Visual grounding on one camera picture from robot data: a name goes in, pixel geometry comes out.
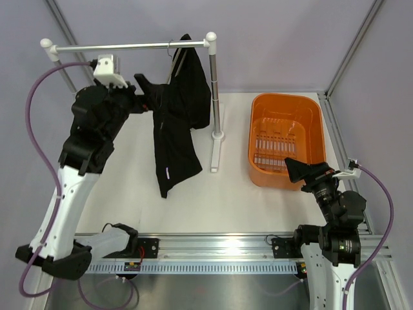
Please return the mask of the black shorts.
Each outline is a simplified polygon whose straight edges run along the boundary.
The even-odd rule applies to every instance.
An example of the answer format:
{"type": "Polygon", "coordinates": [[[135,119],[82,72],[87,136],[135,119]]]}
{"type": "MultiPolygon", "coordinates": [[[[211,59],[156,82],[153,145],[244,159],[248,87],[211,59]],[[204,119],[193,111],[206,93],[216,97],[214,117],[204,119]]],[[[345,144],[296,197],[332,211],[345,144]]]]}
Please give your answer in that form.
{"type": "Polygon", "coordinates": [[[211,99],[196,49],[188,48],[179,75],[169,84],[158,85],[158,106],[152,114],[156,177],[162,198],[203,170],[191,130],[209,126],[211,99]]]}

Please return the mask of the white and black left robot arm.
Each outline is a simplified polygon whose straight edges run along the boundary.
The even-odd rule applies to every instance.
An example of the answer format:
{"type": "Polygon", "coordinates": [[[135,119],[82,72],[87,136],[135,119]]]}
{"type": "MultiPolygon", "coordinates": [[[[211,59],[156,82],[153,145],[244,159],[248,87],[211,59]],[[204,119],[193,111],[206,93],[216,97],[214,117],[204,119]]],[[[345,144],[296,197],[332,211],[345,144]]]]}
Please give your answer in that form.
{"type": "Polygon", "coordinates": [[[84,240],[75,238],[85,203],[114,151],[114,140],[131,114],[146,112],[135,86],[120,74],[95,74],[95,85],[81,89],[72,105],[70,135],[54,172],[54,195],[33,240],[17,248],[27,265],[66,280],[82,277],[94,259],[139,250],[138,232],[121,223],[84,240]]]}

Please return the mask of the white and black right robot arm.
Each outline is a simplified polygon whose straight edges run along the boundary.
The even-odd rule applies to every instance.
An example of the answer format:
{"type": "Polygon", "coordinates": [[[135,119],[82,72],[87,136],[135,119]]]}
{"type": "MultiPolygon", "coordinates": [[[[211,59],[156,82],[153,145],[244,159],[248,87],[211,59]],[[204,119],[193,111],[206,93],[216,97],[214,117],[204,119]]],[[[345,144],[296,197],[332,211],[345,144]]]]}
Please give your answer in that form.
{"type": "Polygon", "coordinates": [[[360,177],[361,169],[350,160],[343,171],[326,162],[308,164],[285,158],[292,183],[303,182],[326,221],[324,226],[300,225],[294,231],[293,251],[306,265],[311,309],[353,309],[354,291],[347,289],[361,264],[358,227],[365,220],[367,201],[356,191],[339,190],[341,180],[360,177]]]}

